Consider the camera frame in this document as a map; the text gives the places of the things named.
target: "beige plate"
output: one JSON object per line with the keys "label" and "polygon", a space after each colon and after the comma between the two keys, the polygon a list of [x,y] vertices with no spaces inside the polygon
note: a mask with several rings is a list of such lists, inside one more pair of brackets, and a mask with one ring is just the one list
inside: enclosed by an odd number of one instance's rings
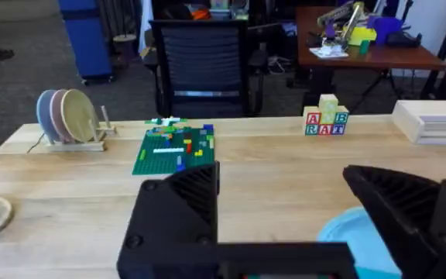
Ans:
{"label": "beige plate", "polygon": [[92,119],[94,127],[98,127],[94,106],[85,93],[77,89],[70,89],[63,96],[61,101],[61,116],[71,136],[86,143],[93,137],[93,132],[89,128],[89,120]]}

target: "office chair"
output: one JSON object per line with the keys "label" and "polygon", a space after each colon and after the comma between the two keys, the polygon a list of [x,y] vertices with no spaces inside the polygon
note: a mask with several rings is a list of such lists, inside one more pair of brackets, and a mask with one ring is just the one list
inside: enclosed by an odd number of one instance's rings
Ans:
{"label": "office chair", "polygon": [[[240,115],[259,114],[267,56],[261,50],[248,55],[245,21],[153,20],[150,24],[156,53],[149,52],[144,64],[154,73],[156,110],[160,115],[173,115],[174,105],[194,105],[191,111],[199,112],[217,111],[225,103],[239,106]],[[162,89],[157,80],[158,66]],[[259,75],[256,92],[249,91],[251,69]]]}

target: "desk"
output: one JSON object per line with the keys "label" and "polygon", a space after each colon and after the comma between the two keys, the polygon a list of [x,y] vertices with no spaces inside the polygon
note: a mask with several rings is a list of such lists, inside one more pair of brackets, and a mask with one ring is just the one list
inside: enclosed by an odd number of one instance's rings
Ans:
{"label": "desk", "polygon": [[368,68],[380,71],[390,68],[433,71],[445,69],[443,61],[422,46],[391,48],[375,45],[369,48],[366,55],[360,55],[357,46],[350,46],[347,51],[349,57],[346,58],[321,59],[316,57],[307,47],[308,33],[321,32],[316,19],[332,9],[334,7],[297,7],[296,9],[299,65],[313,71],[311,91],[304,94],[303,105],[317,105],[319,95],[328,92],[333,67]]}
{"label": "desk", "polygon": [[[301,117],[213,123],[221,162],[221,242],[314,240],[329,219],[358,206],[348,164],[446,178],[446,146],[416,146],[389,115],[350,118],[339,137],[302,136]],[[37,124],[0,147],[0,195],[15,217],[0,232],[0,279],[117,279],[115,262],[140,184],[131,175],[151,125],[117,122],[104,153],[47,153]]]}

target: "lego baseplate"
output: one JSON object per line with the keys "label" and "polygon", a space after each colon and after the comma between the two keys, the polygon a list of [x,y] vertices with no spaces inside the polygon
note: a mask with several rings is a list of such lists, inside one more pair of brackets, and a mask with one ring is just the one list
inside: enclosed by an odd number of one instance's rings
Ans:
{"label": "lego baseplate", "polygon": [[[169,133],[167,131],[173,135],[170,143],[167,143],[168,140],[165,136],[161,136],[161,134]],[[187,140],[191,142],[189,153],[187,152]],[[160,150],[174,152],[159,153]],[[214,130],[172,126],[148,130],[137,154],[132,174],[173,174],[177,170],[181,171],[177,167],[179,156],[183,162],[183,168],[212,164],[214,162]]]}

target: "blue plastic plate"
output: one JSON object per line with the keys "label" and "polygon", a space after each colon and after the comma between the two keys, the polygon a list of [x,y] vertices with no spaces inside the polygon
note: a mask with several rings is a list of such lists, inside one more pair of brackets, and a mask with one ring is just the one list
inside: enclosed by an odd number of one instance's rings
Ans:
{"label": "blue plastic plate", "polygon": [[54,92],[56,92],[56,90],[46,90],[40,95],[39,100],[37,100],[36,112],[37,121],[39,121],[44,133],[52,140],[58,141],[60,140],[60,136],[58,136],[56,129],[54,129],[50,114],[50,103]]}
{"label": "blue plastic plate", "polygon": [[363,207],[350,208],[330,220],[318,234],[317,241],[346,242],[361,279],[401,278],[400,269]]}

